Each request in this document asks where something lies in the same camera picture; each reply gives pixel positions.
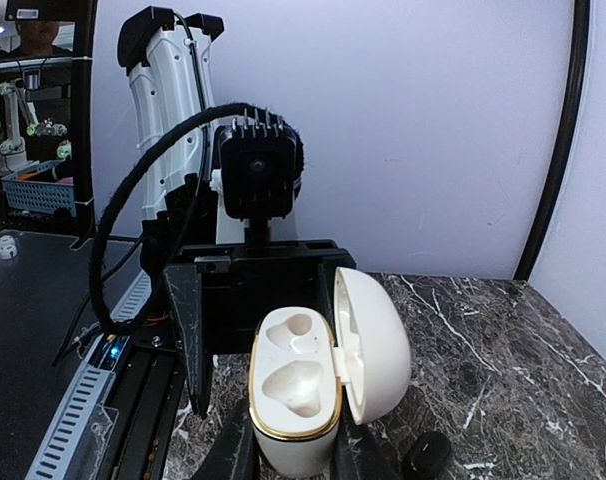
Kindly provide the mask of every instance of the black mouse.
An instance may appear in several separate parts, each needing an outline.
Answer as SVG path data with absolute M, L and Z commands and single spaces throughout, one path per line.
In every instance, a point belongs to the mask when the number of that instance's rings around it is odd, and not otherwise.
M 425 432 L 403 458 L 405 480 L 432 480 L 445 470 L 452 456 L 452 444 L 440 432 Z

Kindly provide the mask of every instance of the person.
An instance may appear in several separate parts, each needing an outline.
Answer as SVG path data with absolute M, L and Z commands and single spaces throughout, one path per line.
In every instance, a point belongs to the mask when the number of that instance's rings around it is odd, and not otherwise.
M 41 75 L 40 88 L 64 87 L 71 83 L 72 73 L 68 66 L 47 67 L 47 59 L 51 57 L 68 57 L 72 52 L 54 45 L 54 40 L 59 34 L 59 22 L 52 21 L 17 21 L 16 30 L 21 38 L 21 44 L 11 52 L 0 51 L 0 63 L 13 60 L 26 60 L 29 58 L 43 58 L 43 65 L 39 68 Z M 0 74 L 0 84 L 20 78 L 18 72 Z M 34 101 L 34 108 L 39 121 L 53 119 L 56 123 L 62 123 L 70 127 L 70 98 L 69 94 L 64 98 Z M 6 129 L 5 103 L 0 97 L 0 119 L 3 128 Z M 27 124 L 20 115 L 20 129 L 26 143 L 28 160 L 54 160 L 56 149 L 65 140 L 61 137 L 29 137 L 26 133 Z

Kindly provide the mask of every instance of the white charging case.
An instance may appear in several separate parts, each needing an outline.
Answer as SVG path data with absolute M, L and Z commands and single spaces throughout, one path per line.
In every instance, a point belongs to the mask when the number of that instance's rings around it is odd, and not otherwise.
M 337 342 L 315 310 L 287 307 L 265 317 L 250 361 L 250 416 L 272 467 L 289 478 L 320 473 L 330 462 L 343 389 L 356 424 L 394 409 L 407 391 L 410 345 L 383 287 L 337 268 Z

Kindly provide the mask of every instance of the marble tabletop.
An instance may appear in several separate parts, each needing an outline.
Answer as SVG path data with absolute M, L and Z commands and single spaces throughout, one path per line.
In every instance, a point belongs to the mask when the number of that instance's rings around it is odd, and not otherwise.
M 405 322 L 410 387 L 369 425 L 391 465 L 425 431 L 454 457 L 443 478 L 606 479 L 606 362 L 523 282 L 375 274 Z M 202 420 L 184 395 L 164 478 L 191 477 L 236 401 L 247 355 L 215 359 Z M 262 466 L 261 478 L 279 478 Z

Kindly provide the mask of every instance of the black cable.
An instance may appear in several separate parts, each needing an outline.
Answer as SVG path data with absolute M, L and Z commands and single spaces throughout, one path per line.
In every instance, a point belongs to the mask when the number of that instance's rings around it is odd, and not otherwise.
M 43 67 L 45 63 L 52 57 L 45 57 L 45 59 L 41 62 L 41 66 L 39 67 L 39 88 L 37 90 L 41 90 L 41 82 L 43 82 Z
M 568 66 L 565 98 L 561 110 L 559 130 L 554 143 L 550 168 L 541 193 L 532 229 L 528 236 L 519 265 L 514 274 L 515 280 L 528 280 L 536 264 L 545 234 L 554 214 L 554 207 L 561 192 L 563 177 L 570 158 L 574 132 L 579 116 L 587 52 L 590 38 L 590 0 L 575 0 L 574 25 L 572 27 L 572 46 Z
M 101 280 L 103 282 L 107 282 L 110 278 L 112 278 L 112 276 L 114 276 L 114 274 L 116 274 L 116 272 L 118 272 L 121 268 L 123 268 L 123 265 L 126 264 L 126 262 L 132 257 L 132 255 L 134 255 L 136 250 L 139 248 L 139 245 L 141 245 L 142 241 L 143 241 L 143 234 L 141 234 L 139 236 L 139 238 L 136 239 L 136 242 L 134 242 L 134 244 L 125 253 L 125 255 L 123 255 L 121 257 L 121 259 L 108 272 L 106 272 L 105 275 L 103 275 L 103 277 L 101 277 Z M 79 304 L 78 308 L 76 309 L 76 312 L 74 313 L 74 317 L 72 317 L 72 321 L 70 322 L 67 332 L 65 333 L 65 337 L 64 337 L 63 341 L 61 342 L 59 351 L 57 352 L 56 356 L 54 357 L 54 361 L 52 362 L 53 367 L 58 365 L 65 357 L 67 357 L 71 352 L 73 352 L 76 347 L 79 346 L 78 342 L 74 342 L 72 345 L 70 345 L 70 341 L 72 340 L 74 331 L 76 330 L 76 327 L 78 326 L 79 321 L 81 320 L 81 316 L 83 315 L 83 312 L 85 311 L 85 309 L 87 308 L 87 305 L 89 303 L 90 303 L 90 292 L 87 292 L 85 294 L 85 297 L 83 297 L 83 300 Z
M 98 335 L 99 333 L 101 333 L 101 326 L 98 323 L 91 325 L 86 332 L 81 334 L 74 343 L 63 351 L 61 354 L 61 361 L 67 358 L 68 355 L 73 353 L 78 348 L 85 346 L 95 335 Z
M 25 77 L 23 76 L 23 65 L 21 65 L 21 60 L 16 59 L 15 62 L 19 66 L 19 74 L 21 75 L 21 79 L 24 79 Z
M 202 125 L 212 122 L 220 118 L 230 117 L 234 115 L 243 115 L 248 111 L 255 111 L 259 121 L 265 122 L 267 115 L 270 116 L 270 120 L 273 123 L 278 122 L 279 118 L 265 110 L 255 107 L 247 103 L 232 103 L 229 105 L 223 105 L 220 107 L 213 107 L 204 110 L 196 115 L 188 118 L 181 122 L 172 130 L 167 132 L 161 139 L 154 144 L 143 157 L 138 161 L 132 171 L 123 179 L 116 192 L 112 196 L 112 199 L 108 206 L 103 212 L 99 227 L 92 245 L 92 254 L 90 256 L 89 265 L 89 283 L 90 283 L 90 297 L 92 301 L 92 307 L 94 313 L 101 325 L 103 332 L 113 333 L 117 335 L 130 335 L 140 328 L 146 321 L 148 314 L 150 313 L 152 302 L 154 297 L 158 294 L 162 288 L 162 279 L 158 279 L 152 287 L 152 294 L 143 305 L 139 313 L 133 318 L 123 322 L 115 323 L 110 316 L 110 310 L 105 304 L 103 297 L 103 282 L 101 280 L 101 270 L 103 260 L 105 256 L 105 250 L 107 248 L 107 242 L 112 232 L 112 228 L 116 223 L 116 220 L 125 206 L 128 198 L 132 191 L 140 180 L 144 177 L 150 167 L 156 162 L 167 150 L 169 150 L 176 142 L 178 142 L 183 136 L 191 132 L 195 128 L 199 128 Z M 195 195 L 193 203 L 190 206 L 188 215 L 185 216 L 183 228 L 181 233 L 176 239 L 173 247 L 168 252 L 168 255 L 164 259 L 164 263 L 168 263 L 175 255 L 181 246 L 182 235 L 187 231 L 189 222 L 191 220 L 190 212 L 193 212 L 196 208 L 197 196 Z
M 185 35 L 190 41 L 189 49 L 190 56 L 192 57 L 192 70 L 194 71 L 194 81 L 196 82 L 196 93 L 199 96 L 199 109 L 201 111 L 205 110 L 208 105 L 205 102 L 205 92 L 203 91 L 203 82 L 201 81 L 201 70 L 199 68 L 199 61 L 196 52 L 196 45 L 194 42 L 194 36 L 192 36 L 192 31 L 190 30 L 190 26 L 187 24 L 183 16 L 179 13 L 174 12 L 174 16 L 178 19 L 179 23 L 183 26 L 185 30 Z M 201 149 L 201 165 L 203 165 L 207 160 L 207 152 L 208 152 L 208 140 L 210 137 L 210 128 L 208 125 L 204 125 L 201 129 L 201 142 L 203 148 Z

